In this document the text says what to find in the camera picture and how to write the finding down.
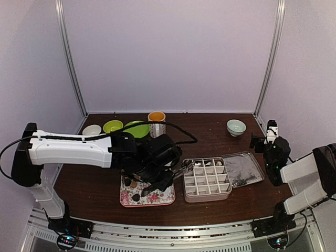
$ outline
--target white wall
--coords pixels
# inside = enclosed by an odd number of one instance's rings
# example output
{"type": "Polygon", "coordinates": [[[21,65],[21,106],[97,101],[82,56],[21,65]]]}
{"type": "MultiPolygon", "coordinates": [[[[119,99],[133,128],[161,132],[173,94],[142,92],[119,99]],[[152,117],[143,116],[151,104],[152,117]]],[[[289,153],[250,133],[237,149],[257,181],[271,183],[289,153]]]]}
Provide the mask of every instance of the white wall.
{"type": "MultiPolygon", "coordinates": [[[[261,110],[278,122],[292,158],[336,142],[336,2],[286,1],[286,17],[274,72],[261,110]]],[[[297,183],[299,188],[309,180],[297,183]]],[[[328,251],[335,251],[336,204],[315,214],[328,251]]]]}
{"type": "Polygon", "coordinates": [[[88,111],[252,112],[277,4],[64,1],[88,111]]]}
{"type": "MultiPolygon", "coordinates": [[[[0,34],[0,149],[20,138],[27,122],[51,132],[74,133],[82,118],[61,46],[55,2],[2,1],[0,34]]],[[[2,158],[7,174],[13,153],[14,148],[2,158]]],[[[0,175],[0,202],[0,250],[16,251],[33,199],[25,188],[0,175]]]]}

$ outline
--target white bowl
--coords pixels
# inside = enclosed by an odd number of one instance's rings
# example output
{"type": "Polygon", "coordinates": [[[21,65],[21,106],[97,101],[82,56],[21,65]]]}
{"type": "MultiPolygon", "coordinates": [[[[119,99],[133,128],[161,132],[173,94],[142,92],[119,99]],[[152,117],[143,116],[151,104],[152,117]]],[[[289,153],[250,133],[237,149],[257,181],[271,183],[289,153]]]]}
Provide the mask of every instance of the white bowl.
{"type": "Polygon", "coordinates": [[[87,126],[85,129],[83,129],[82,134],[83,135],[94,136],[94,135],[99,135],[100,132],[101,132],[101,126],[93,124],[93,125],[87,126]]]}
{"type": "Polygon", "coordinates": [[[226,128],[231,136],[237,137],[245,132],[246,125],[242,121],[232,119],[226,123],[226,128]]]}

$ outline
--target floral tray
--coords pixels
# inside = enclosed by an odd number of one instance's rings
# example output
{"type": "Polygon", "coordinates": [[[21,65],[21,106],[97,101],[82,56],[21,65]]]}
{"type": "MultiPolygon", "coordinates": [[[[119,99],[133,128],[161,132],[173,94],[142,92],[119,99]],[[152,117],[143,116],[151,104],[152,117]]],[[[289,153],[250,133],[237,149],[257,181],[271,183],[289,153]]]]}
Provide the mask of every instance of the floral tray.
{"type": "Polygon", "coordinates": [[[158,189],[141,197],[141,192],[149,186],[149,183],[135,182],[129,186],[125,185],[125,177],[121,176],[120,183],[120,203],[124,207],[142,207],[142,206],[165,206],[175,201],[174,184],[161,192],[158,189]]]}

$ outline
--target cable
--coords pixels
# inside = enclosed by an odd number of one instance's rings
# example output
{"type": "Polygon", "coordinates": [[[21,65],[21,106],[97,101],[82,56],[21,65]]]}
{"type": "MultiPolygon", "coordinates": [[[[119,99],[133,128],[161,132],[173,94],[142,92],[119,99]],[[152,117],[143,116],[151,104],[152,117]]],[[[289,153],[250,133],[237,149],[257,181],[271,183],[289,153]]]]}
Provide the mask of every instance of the cable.
{"type": "Polygon", "coordinates": [[[78,137],[71,137],[71,136],[66,137],[66,136],[56,136],[56,135],[43,135],[43,136],[41,136],[41,138],[55,139],[55,140],[93,141],[93,140],[108,138],[108,137],[111,137],[112,135],[115,135],[115,134],[117,134],[119,132],[122,132],[124,130],[134,128],[134,127],[137,127],[137,126],[140,126],[140,125],[147,125],[147,124],[164,124],[164,125],[172,126],[172,127],[178,129],[183,134],[187,135],[188,137],[190,137],[192,139],[192,141],[180,141],[180,142],[176,142],[175,144],[191,144],[191,143],[197,143],[198,142],[198,139],[195,136],[193,136],[191,133],[187,132],[186,130],[183,130],[182,128],[180,128],[176,124],[170,123],[170,122],[139,122],[139,123],[135,123],[133,125],[126,126],[122,129],[110,132],[108,134],[98,135],[98,136],[94,136],[94,137],[91,136],[91,137],[88,137],[88,138],[78,138],[78,137]]]}
{"type": "MultiPolygon", "coordinates": [[[[109,134],[103,134],[103,135],[98,135],[98,136],[94,136],[94,137],[89,137],[89,138],[75,138],[75,137],[71,137],[71,136],[55,136],[55,135],[43,135],[41,136],[41,138],[44,138],[44,139],[55,139],[55,140],[73,140],[73,141],[93,141],[93,140],[99,140],[99,139],[103,139],[103,138],[108,138],[112,135],[115,135],[119,132],[122,132],[124,130],[127,130],[127,129],[130,129],[130,128],[133,128],[133,127],[136,127],[136,126],[140,126],[140,125],[146,125],[146,124],[164,124],[164,125],[168,125],[168,126],[172,126],[176,129],[178,129],[179,131],[181,131],[183,134],[187,135],[188,137],[190,137],[192,139],[192,141],[180,141],[180,142],[176,142],[175,144],[191,144],[191,143],[197,143],[198,142],[198,139],[193,136],[191,133],[187,132],[186,130],[183,130],[182,128],[180,128],[179,126],[177,126],[176,124],[174,123],[170,123],[170,122],[139,122],[139,123],[135,123],[133,125],[129,125],[129,126],[126,126],[122,129],[119,129],[119,130],[116,130],[116,131],[113,131],[109,134]]],[[[26,136],[24,138],[20,138],[12,143],[10,143],[9,145],[7,145],[6,147],[3,148],[3,150],[0,152],[0,160],[1,160],[1,157],[2,155],[4,154],[4,152],[10,148],[11,146],[13,146],[14,144],[16,143],[19,143],[21,141],[24,141],[24,140],[27,140],[27,139],[32,139],[32,138],[38,138],[38,136],[36,135],[31,135],[31,136],[26,136]]],[[[3,170],[2,170],[2,167],[0,165],[0,172],[8,179],[12,180],[12,177],[7,175],[3,170]]]]}
{"type": "Polygon", "coordinates": [[[267,131],[269,131],[269,130],[273,131],[274,135],[277,135],[277,133],[273,129],[271,129],[271,128],[267,129],[267,131]]]}
{"type": "Polygon", "coordinates": [[[289,159],[290,162],[295,163],[295,162],[297,162],[297,161],[299,161],[299,160],[301,160],[301,159],[304,159],[305,157],[308,157],[311,153],[312,153],[312,152],[308,153],[308,154],[305,155],[305,156],[300,157],[299,159],[296,159],[295,161],[294,161],[290,156],[288,157],[288,159],[289,159]]]}
{"type": "Polygon", "coordinates": [[[77,236],[74,236],[74,235],[71,235],[71,234],[60,234],[53,227],[53,224],[51,223],[50,218],[49,218],[46,210],[44,208],[43,208],[43,210],[44,210],[44,212],[46,214],[46,217],[47,217],[47,220],[48,220],[48,223],[49,223],[51,229],[58,235],[57,239],[56,239],[56,245],[57,245],[57,247],[59,249],[63,250],[63,251],[70,251],[70,250],[72,250],[77,245],[77,242],[79,240],[79,238],[78,238],[78,235],[79,235],[78,228],[77,228],[77,236]],[[72,245],[71,245],[71,247],[66,247],[66,246],[61,245],[60,242],[62,242],[63,244],[66,244],[68,242],[68,243],[72,243],[72,245]]]}
{"type": "Polygon", "coordinates": [[[289,161],[292,162],[292,163],[295,162],[295,161],[293,161],[293,159],[292,159],[290,156],[288,157],[288,159],[289,159],[289,161]]]}
{"type": "Polygon", "coordinates": [[[289,244],[289,233],[288,233],[288,226],[286,227],[286,235],[287,235],[287,244],[286,244],[286,247],[288,246],[289,244]]]}
{"type": "Polygon", "coordinates": [[[304,214],[304,213],[302,213],[302,212],[300,212],[300,214],[305,218],[305,223],[304,223],[304,227],[303,227],[303,229],[301,230],[301,232],[299,233],[299,235],[290,243],[290,244],[288,244],[287,246],[286,246],[286,248],[288,248],[288,247],[290,247],[290,246],[292,246],[299,238],[300,238],[300,236],[302,235],[302,233],[303,233],[303,231],[305,231],[305,228],[306,228],[306,226],[307,226],[307,222],[308,222],[308,220],[307,220],[307,217],[306,217],[306,215],[304,214]]]}
{"type": "MultiPolygon", "coordinates": [[[[35,135],[31,135],[31,136],[26,136],[25,138],[20,138],[12,143],[10,143],[9,145],[7,145],[6,147],[3,148],[3,150],[0,152],[0,160],[1,160],[1,157],[2,157],[2,154],[4,154],[4,152],[11,146],[13,146],[14,144],[18,143],[18,142],[21,142],[21,141],[24,141],[24,140],[27,140],[27,139],[31,139],[31,138],[37,138],[37,136],[35,135]]],[[[1,165],[0,165],[0,172],[8,179],[12,180],[12,177],[8,176],[1,168],[1,165]]]]}

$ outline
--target lime green bowl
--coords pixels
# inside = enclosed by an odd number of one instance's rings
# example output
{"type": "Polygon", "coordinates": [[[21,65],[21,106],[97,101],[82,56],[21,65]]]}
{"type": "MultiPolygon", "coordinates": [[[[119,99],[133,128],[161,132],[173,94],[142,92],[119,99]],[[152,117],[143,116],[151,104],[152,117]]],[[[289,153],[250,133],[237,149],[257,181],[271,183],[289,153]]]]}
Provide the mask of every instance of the lime green bowl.
{"type": "Polygon", "coordinates": [[[107,123],[104,124],[103,131],[108,134],[108,133],[110,133],[112,131],[116,131],[116,130],[122,129],[123,126],[124,126],[124,124],[122,123],[122,121],[112,120],[112,121],[109,121],[109,122],[107,122],[107,123]]]}
{"type": "MultiPolygon", "coordinates": [[[[125,125],[125,127],[139,123],[139,122],[143,122],[143,121],[129,122],[128,124],[125,125]]],[[[148,124],[139,125],[134,128],[124,130],[124,132],[131,133],[135,138],[143,138],[149,133],[149,125],[148,124]]]]}

